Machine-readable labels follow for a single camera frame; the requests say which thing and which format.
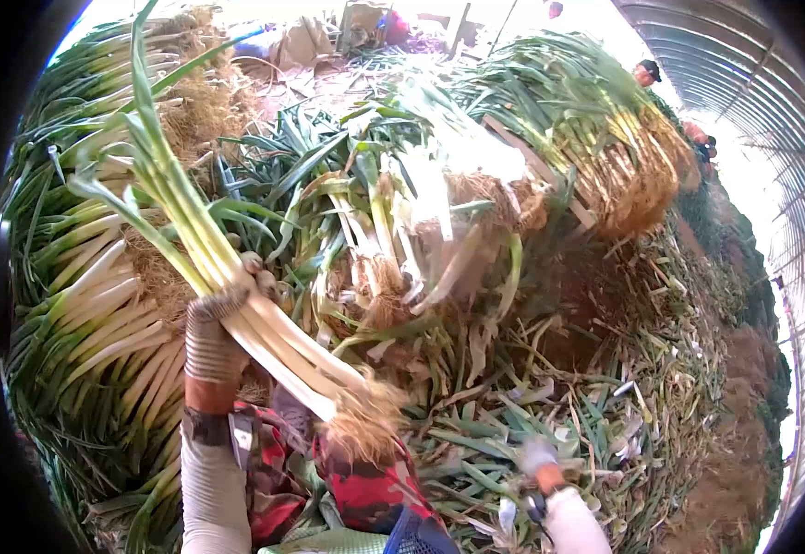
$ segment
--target soil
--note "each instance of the soil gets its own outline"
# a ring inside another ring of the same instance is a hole
[[[777,364],[774,346],[749,327],[728,333],[724,413],[714,428],[704,471],[684,508],[668,522],[656,553],[749,548],[763,520],[769,436],[757,406]]]
[[[532,274],[535,282],[522,287],[517,315],[561,316],[562,325],[544,333],[538,346],[559,370],[599,371],[614,352],[603,349],[596,356],[606,338],[616,331],[628,334],[631,321],[652,321],[657,316],[646,288],[656,278],[630,268],[634,252],[630,243],[606,256],[612,248],[590,243],[557,254],[549,263],[529,261],[539,275]]]
[[[676,227],[679,230],[680,238],[683,241],[683,246],[688,248],[695,254],[695,258],[700,260],[701,258],[706,258],[707,253],[704,251],[704,248],[697,242],[697,238],[695,238],[695,231],[691,229],[691,226],[688,222],[685,221],[683,216],[677,216],[676,218]]]

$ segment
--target red camouflage clothing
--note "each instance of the red camouflage clothing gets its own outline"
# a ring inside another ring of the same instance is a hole
[[[236,411],[256,416],[269,409],[236,403]],[[252,548],[278,543],[304,511],[308,492],[286,471],[291,454],[280,430],[261,423],[260,447],[253,449],[245,484]],[[345,451],[321,439],[313,441],[316,471],[335,498],[344,526],[356,531],[389,535],[406,506],[421,518],[434,518],[443,528],[442,518],[422,494],[408,450],[397,440],[399,449],[393,460],[380,467],[369,462],[350,463]]]

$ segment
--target work glove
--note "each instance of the work glove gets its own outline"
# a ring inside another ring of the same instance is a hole
[[[516,464],[519,471],[527,477],[534,478],[535,473],[547,464],[557,462],[557,448],[548,437],[542,434],[533,435],[519,448]]]
[[[184,371],[189,377],[216,384],[239,382],[248,355],[230,337],[220,320],[236,314],[248,295],[249,290],[244,285],[231,284],[187,305]]]

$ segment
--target cap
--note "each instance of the cap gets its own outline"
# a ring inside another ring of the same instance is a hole
[[[655,78],[657,83],[661,82],[661,70],[658,67],[658,64],[655,63],[653,60],[643,60],[637,64],[638,66],[645,67],[645,70],[649,72],[649,74]]]

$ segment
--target white glove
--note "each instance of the white glove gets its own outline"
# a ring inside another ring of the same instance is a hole
[[[549,438],[542,434],[529,437],[519,449],[519,456],[516,459],[519,471],[532,478],[541,467],[556,462],[557,448],[553,446]]]

